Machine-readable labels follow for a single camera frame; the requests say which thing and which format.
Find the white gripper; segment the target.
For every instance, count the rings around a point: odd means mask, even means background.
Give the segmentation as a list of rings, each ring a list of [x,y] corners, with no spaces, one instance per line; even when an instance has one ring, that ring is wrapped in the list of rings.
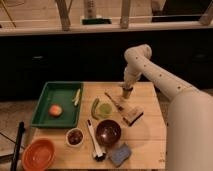
[[[124,83],[125,89],[131,89],[133,85],[141,78],[141,72],[132,68],[126,68],[124,70]]]

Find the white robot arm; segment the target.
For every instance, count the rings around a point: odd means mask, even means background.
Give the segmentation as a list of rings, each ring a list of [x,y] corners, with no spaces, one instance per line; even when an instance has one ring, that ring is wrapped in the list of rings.
[[[165,171],[213,171],[213,96],[150,61],[147,44],[124,52],[123,93],[144,75],[169,100]]]

